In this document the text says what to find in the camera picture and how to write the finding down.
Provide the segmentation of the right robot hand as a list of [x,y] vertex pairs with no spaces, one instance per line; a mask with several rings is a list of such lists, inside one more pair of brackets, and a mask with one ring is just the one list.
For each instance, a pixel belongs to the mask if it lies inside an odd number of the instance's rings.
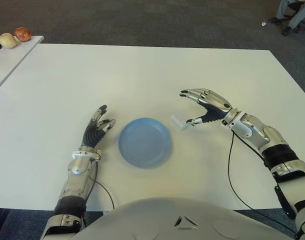
[[180,91],[179,95],[196,102],[205,109],[204,115],[188,119],[186,123],[189,125],[222,120],[232,109],[231,104],[224,97],[209,89],[184,89]]

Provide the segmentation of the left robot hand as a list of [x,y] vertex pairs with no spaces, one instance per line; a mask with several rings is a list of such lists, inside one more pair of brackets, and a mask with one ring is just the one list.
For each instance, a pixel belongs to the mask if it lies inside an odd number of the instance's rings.
[[104,119],[101,117],[107,112],[107,105],[100,106],[92,115],[89,123],[83,133],[81,147],[95,148],[104,138],[107,132],[112,129],[116,123],[115,119]]

